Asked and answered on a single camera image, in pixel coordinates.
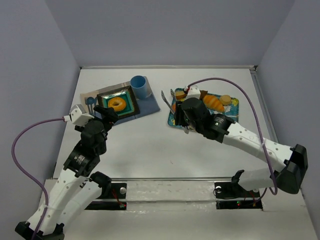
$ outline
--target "white tabletop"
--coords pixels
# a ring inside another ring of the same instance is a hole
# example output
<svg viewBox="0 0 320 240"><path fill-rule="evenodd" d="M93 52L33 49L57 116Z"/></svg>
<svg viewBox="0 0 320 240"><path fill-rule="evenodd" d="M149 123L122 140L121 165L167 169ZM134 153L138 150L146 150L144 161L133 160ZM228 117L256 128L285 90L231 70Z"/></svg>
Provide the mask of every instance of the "white tabletop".
<svg viewBox="0 0 320 240"><path fill-rule="evenodd" d="M196 80L221 77L240 85L256 109L262 133L269 138L257 92L249 69L82 69L72 105L80 104L80 94L129 81L143 75L149 80L160 112L115 126L109 131L107 152L95 168L111 178L188 178L226 177L238 170L265 168L255 157L221 143L167 124L169 108L162 101L161 90L170 99L170 89L181 88ZM200 83L201 90L239 99L239 123L257 133L251 108L243 94L233 85L221 81ZM55 167L57 178L70 152L80 140L74 125L67 123Z"/></svg>
<svg viewBox="0 0 320 240"><path fill-rule="evenodd" d="M55 180L47 180L50 190ZM301 193L264 196L259 209L217 210L208 181L128 181L127 210L85 210L66 240L317 240Z"/></svg>

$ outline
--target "square plate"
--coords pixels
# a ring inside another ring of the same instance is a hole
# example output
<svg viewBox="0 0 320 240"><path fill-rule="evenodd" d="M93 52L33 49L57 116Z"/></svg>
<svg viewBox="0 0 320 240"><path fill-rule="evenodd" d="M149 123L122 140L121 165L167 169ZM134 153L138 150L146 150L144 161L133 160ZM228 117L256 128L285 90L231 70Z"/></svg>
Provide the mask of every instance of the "square plate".
<svg viewBox="0 0 320 240"><path fill-rule="evenodd" d="M123 86L98 94L98 104L101 107L108 108L108 102L115 97L122 98L126 103L125 109L123 109L122 111L116 111L119 119L123 119L140 113L138 103L131 86Z"/></svg>

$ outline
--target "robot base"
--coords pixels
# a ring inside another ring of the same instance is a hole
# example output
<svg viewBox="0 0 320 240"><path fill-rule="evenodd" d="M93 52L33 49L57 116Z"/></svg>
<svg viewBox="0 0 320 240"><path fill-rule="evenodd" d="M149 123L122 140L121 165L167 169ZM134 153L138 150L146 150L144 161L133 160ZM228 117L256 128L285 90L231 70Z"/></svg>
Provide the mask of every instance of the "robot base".
<svg viewBox="0 0 320 240"><path fill-rule="evenodd" d="M31 240L34 231L31 228L29 228L29 225L30 223L21 221L15 227L15 232L18 233L25 240ZM64 227L63 224L57 225L52 234L48 234L45 236L41 235L42 232L38 232L38 234L35 235L34 240L64 240L65 235L63 232L63 227Z"/></svg>

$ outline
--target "croissant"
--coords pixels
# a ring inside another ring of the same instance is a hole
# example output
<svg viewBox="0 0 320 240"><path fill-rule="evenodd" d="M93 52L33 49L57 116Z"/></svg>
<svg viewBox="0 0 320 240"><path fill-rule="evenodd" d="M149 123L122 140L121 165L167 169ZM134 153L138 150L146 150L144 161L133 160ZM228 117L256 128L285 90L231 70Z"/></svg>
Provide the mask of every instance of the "croissant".
<svg viewBox="0 0 320 240"><path fill-rule="evenodd" d="M216 110L218 112L224 113L225 108L219 99L214 95L205 95L202 99L205 106L209 109Z"/></svg>

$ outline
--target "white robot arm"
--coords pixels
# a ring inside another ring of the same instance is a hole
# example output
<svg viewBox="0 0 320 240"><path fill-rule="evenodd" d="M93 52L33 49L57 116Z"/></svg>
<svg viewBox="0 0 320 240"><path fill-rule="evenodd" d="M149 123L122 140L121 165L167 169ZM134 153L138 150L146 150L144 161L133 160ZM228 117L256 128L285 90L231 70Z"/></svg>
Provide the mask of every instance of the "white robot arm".
<svg viewBox="0 0 320 240"><path fill-rule="evenodd" d="M290 194L299 192L301 183L308 168L307 152L301 145L289 147L260 138L253 132L242 127L223 114L210 114L204 103L199 100L200 91L194 86L188 89L185 101L176 102L174 113L175 124L192 127L204 137L220 143L236 147L267 161L262 145L265 145L268 157L276 177L277 186ZM64 231L70 223L102 192L111 187L111 179L103 173L92 170L100 162L100 155L107 151L107 134L118 115L113 108L95 106L95 111L102 115L102 119L86 113L81 105L74 106L65 121L71 121L75 129L81 132L81 140L75 146L64 168L49 194L48 206L44 203L27 221L20 222L15 231L26 240L63 240ZM78 187L88 178L89 181L76 194ZM246 191L274 186L269 169L255 171L239 170L231 179L228 190L233 186ZM46 214L36 231L36 238L32 235L37 229L44 208Z"/></svg>
<svg viewBox="0 0 320 240"><path fill-rule="evenodd" d="M204 137L222 144L236 147L258 159L269 163L279 189L290 194L297 194L308 169L307 150L297 144L295 147L282 145L259 136L242 127L224 114L210 114L205 104L199 100L200 90L196 85L187 89L183 102L175 106L175 124L192 127ZM274 182L270 169L238 171L230 184L239 185L246 191L271 188Z"/></svg>
<svg viewBox="0 0 320 240"><path fill-rule="evenodd" d="M55 185L48 195L48 205L42 203L39 209L26 221L20 222L15 231L26 240L63 240L64 230L93 200L108 191L111 179L103 173L92 170L100 162L100 155L107 151L107 135L119 119L113 108L95 106L102 119L86 113L81 105L75 105L65 122L71 121L75 130L81 132L76 144ZM76 190L90 176L89 181L75 196ZM37 225L46 213L39 229Z"/></svg>

